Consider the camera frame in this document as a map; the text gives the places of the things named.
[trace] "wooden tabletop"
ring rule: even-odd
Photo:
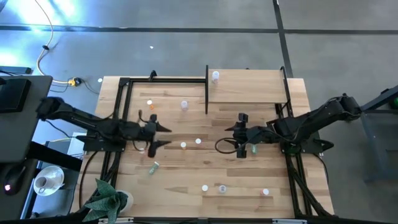
[[[119,78],[104,77],[96,109],[98,116],[107,116],[113,112]],[[310,111],[303,79],[291,78],[288,83],[294,115]],[[252,89],[246,88],[246,91],[251,92]],[[272,95],[277,92],[280,92],[279,88],[270,88],[264,89],[261,94]],[[147,100],[153,101],[153,110],[147,105]],[[181,110],[182,100],[188,101],[188,111]],[[138,110],[143,110],[144,119],[155,113],[160,124],[173,131],[157,133],[157,139],[173,142],[159,148],[153,159],[147,157],[146,153],[140,154],[132,144],[127,145],[120,161],[116,188],[132,193],[134,205],[122,216],[294,217],[285,158],[280,153],[278,144],[259,144],[256,155],[252,154],[251,147],[248,146],[246,159],[237,159],[236,154],[220,154],[214,150],[217,139],[232,136],[232,132],[224,129],[237,122],[238,113],[249,115],[249,127],[264,126],[266,121],[277,117],[274,104],[209,103],[206,115],[204,103],[203,84],[134,84],[128,120],[137,121]],[[195,143],[197,138],[201,139],[200,144]],[[187,143],[185,150],[180,147],[181,142]],[[89,156],[85,156],[82,170]],[[103,157],[103,152],[97,153],[88,166],[82,189],[84,202],[96,188],[95,179],[100,177]],[[303,154],[302,157],[309,189],[324,208],[333,213],[322,163],[313,155]],[[154,175],[149,175],[149,169],[155,161],[160,167]],[[201,190],[202,185],[208,186],[207,192]],[[224,194],[218,192],[220,185],[227,187]],[[78,184],[72,211],[78,209],[79,187]],[[269,189],[269,195],[262,196],[262,189]],[[298,195],[300,208],[304,212],[300,190]]]

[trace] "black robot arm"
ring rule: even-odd
[[[237,152],[238,158],[245,158],[245,146],[248,143],[272,144],[282,142],[284,144],[296,146],[308,140],[313,133],[331,123],[336,121],[352,121],[358,119],[360,115],[361,110],[355,99],[344,94],[343,96],[329,99],[325,104],[314,111],[294,118],[275,119],[268,122],[268,126],[246,128],[246,123],[249,120],[248,115],[240,113],[239,122],[233,127],[225,130],[234,131],[233,137],[220,140],[227,141],[234,145],[235,151],[229,151],[228,153]],[[215,148],[217,151],[222,152],[218,149],[219,142],[220,141],[216,143]],[[328,147],[325,147],[324,150],[333,147],[333,143],[327,143]]]
[[[149,157],[155,156],[158,147],[170,143],[170,141],[154,141],[154,136],[157,131],[171,132],[171,130],[161,126],[159,122],[157,122],[156,114],[152,114],[148,121],[143,121],[145,122],[145,126],[141,127],[139,123],[132,121],[112,119],[110,118],[111,115],[106,118],[99,118],[72,107],[59,97],[47,97],[42,99],[36,112],[37,117],[42,121],[46,119],[62,119],[96,133],[94,137],[76,137],[83,142],[93,138],[110,142],[145,141],[149,143]]]

